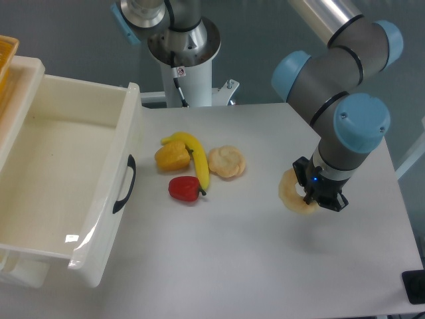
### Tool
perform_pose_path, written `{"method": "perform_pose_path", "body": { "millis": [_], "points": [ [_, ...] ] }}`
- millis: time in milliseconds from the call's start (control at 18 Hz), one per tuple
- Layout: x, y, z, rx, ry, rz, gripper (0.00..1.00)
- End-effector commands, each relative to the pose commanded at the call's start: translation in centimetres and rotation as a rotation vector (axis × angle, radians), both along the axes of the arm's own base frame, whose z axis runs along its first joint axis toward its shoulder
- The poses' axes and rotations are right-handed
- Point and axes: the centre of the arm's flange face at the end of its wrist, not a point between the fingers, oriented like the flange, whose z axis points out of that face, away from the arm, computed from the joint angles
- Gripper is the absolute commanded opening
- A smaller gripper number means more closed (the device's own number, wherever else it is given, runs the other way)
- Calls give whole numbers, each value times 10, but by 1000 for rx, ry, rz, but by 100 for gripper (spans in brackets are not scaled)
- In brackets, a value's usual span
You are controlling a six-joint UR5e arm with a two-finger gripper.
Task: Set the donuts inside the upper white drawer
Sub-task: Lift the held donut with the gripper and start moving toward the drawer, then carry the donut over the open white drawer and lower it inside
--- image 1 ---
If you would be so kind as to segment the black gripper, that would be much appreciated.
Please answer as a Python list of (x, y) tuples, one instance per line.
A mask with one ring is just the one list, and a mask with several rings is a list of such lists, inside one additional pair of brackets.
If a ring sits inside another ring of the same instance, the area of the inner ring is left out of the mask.
[(347, 179), (335, 181), (325, 177), (324, 170), (320, 166), (314, 166), (313, 160), (305, 157), (297, 159), (293, 163), (293, 169), (298, 184), (305, 191), (303, 201), (306, 205), (319, 205), (340, 212), (349, 204), (342, 194)]

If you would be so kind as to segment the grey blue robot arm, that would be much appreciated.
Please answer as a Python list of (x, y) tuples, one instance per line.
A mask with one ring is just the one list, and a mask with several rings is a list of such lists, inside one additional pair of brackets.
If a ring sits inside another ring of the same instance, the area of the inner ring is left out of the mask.
[(278, 192), (296, 213), (340, 211), (348, 204), (343, 186), (390, 126), (386, 105), (353, 89), (399, 59), (404, 39), (395, 24), (368, 21), (350, 1), (292, 1), (292, 7), (327, 52), (316, 58), (293, 52), (272, 75), (274, 90), (320, 138), (310, 158), (283, 174)]

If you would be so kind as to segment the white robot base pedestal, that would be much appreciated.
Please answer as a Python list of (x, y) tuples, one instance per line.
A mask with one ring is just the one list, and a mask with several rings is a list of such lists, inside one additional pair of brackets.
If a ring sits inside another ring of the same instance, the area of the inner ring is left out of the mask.
[(110, 9), (131, 44), (147, 43), (160, 67), (168, 108), (232, 103), (237, 81), (229, 79), (220, 88), (212, 84), (221, 38), (202, 16), (200, 1), (116, 1)]

